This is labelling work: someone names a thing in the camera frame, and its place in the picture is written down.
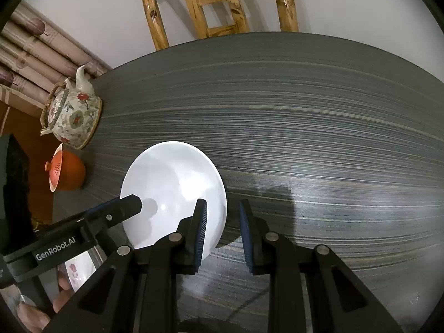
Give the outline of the person's left hand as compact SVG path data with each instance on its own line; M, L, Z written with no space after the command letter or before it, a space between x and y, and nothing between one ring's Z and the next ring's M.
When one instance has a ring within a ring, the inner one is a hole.
M51 319L74 295L74 290L63 270L57 271L57 295L39 307L39 301L23 296L17 305L17 317L28 332L43 332Z

